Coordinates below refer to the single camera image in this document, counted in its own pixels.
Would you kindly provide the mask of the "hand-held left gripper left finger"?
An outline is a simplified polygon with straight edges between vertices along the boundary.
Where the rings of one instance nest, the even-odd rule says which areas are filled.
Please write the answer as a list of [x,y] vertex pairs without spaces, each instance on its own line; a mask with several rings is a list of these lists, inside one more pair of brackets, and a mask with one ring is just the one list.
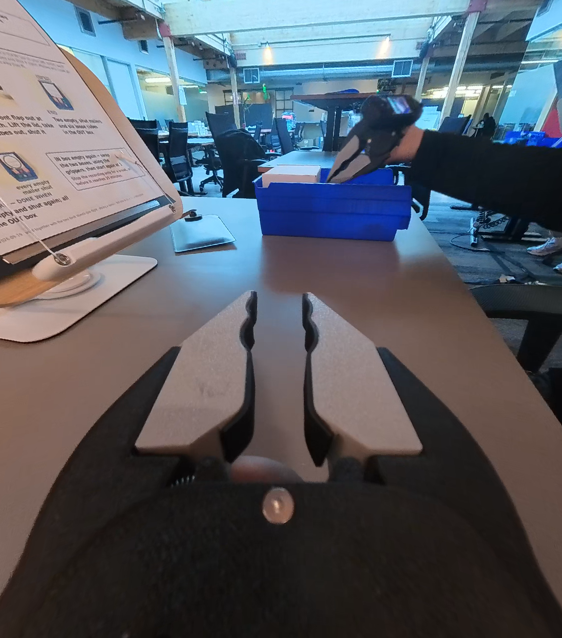
[[136,440],[139,453],[233,462],[253,434],[253,326],[246,291],[182,343]]

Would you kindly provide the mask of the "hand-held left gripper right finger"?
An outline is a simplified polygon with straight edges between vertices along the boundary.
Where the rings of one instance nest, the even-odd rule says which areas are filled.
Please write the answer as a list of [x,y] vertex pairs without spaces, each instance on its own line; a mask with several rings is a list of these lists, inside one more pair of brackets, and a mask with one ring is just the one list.
[[317,467],[414,457],[422,443],[373,341],[313,293],[302,296],[304,437]]

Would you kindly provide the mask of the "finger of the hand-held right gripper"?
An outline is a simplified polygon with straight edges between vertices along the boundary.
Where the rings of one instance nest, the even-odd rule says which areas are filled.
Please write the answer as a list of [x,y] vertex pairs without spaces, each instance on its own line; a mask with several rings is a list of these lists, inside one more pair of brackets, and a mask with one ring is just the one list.
[[344,157],[337,154],[333,163],[333,183],[341,184],[386,167],[386,160],[372,159],[367,154]]
[[[367,139],[353,135],[348,141],[346,141],[344,147],[341,148],[338,154],[343,154],[344,157],[367,154],[365,151],[366,145]],[[327,183],[333,183],[333,166],[328,173]]]

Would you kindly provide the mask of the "blue plastic bin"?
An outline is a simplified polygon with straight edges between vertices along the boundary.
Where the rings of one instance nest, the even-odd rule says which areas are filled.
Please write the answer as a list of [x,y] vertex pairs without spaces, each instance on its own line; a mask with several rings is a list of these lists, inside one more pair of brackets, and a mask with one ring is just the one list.
[[412,187],[385,168],[348,182],[253,181],[262,235],[392,242],[412,215]]

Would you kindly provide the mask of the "white cardboard mailer box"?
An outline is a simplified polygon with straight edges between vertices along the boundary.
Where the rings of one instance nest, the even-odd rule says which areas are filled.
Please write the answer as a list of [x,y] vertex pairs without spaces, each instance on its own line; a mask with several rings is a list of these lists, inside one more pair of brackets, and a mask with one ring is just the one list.
[[321,167],[308,164],[280,164],[262,174],[262,187],[275,183],[316,184],[320,182]]

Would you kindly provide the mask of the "person's right forearm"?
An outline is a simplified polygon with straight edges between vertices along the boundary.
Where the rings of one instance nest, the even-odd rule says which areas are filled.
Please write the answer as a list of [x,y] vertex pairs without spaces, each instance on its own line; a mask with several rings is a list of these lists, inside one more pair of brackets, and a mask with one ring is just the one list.
[[562,149],[427,131],[411,173],[430,190],[562,233]]

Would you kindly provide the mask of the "person's right hand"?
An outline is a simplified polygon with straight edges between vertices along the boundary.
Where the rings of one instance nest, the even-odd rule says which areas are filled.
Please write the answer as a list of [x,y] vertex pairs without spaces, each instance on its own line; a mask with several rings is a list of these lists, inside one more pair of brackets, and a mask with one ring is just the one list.
[[420,148],[424,132],[416,125],[409,126],[404,131],[400,143],[391,151],[388,162],[390,164],[411,163]]

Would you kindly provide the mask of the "tall wooden standing desk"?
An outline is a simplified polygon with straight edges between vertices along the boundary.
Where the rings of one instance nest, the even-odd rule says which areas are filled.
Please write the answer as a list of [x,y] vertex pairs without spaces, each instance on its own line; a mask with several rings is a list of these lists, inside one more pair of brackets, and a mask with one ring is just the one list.
[[329,92],[326,94],[293,94],[291,99],[326,111],[324,152],[338,151],[341,115],[343,111],[359,107],[367,98],[380,94],[373,92]]

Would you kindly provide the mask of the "black office chair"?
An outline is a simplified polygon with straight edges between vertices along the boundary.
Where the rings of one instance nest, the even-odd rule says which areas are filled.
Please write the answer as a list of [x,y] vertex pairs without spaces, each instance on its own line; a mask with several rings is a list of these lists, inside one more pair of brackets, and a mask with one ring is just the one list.
[[188,151],[188,126],[186,123],[168,123],[167,148],[164,169],[172,183],[180,185],[182,195],[197,196],[192,184],[193,171]]
[[158,125],[158,120],[140,120],[132,118],[128,118],[128,120],[133,126],[133,129],[138,133],[142,141],[145,143],[157,163],[161,164],[159,148],[160,128]]
[[255,199],[253,181],[259,167],[268,161],[260,144],[245,130],[237,128],[226,114],[206,113],[223,173],[222,197]]

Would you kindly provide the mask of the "instruction sheet on stand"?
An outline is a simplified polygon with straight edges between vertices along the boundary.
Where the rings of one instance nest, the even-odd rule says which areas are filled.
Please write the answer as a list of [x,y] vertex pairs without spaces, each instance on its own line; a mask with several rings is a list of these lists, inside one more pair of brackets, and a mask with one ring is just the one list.
[[183,212],[177,190],[113,95],[82,62],[60,50],[164,195],[46,239],[28,229],[33,243],[0,256],[0,339],[19,343],[64,332],[154,269],[156,259],[122,251],[170,226]]

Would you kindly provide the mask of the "whiteboard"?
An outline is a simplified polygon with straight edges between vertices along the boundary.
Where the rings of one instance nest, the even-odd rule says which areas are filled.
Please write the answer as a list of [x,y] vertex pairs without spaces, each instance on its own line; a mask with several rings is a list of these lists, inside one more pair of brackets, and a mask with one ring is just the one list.
[[525,65],[517,73],[499,125],[506,130],[533,130],[542,109],[555,93],[554,64]]

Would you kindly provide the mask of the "grey flat pouch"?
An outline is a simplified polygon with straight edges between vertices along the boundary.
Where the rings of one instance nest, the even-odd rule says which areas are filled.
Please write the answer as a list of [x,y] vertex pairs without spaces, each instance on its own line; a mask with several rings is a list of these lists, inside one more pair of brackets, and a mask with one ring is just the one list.
[[215,214],[202,214],[200,221],[183,219],[169,226],[176,254],[189,253],[234,244],[236,239],[223,220]]

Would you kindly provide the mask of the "row of blue bins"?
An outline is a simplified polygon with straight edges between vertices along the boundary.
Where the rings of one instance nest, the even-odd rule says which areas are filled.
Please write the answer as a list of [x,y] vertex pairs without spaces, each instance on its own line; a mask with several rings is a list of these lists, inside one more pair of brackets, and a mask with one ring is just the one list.
[[562,148],[562,136],[548,137],[546,132],[507,132],[502,142],[528,147]]

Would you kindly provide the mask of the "printed instruction sheet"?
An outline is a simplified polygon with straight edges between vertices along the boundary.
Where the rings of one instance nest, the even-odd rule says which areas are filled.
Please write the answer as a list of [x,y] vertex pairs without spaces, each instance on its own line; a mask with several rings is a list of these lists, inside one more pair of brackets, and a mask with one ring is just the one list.
[[76,69],[0,1],[0,256],[164,195]]

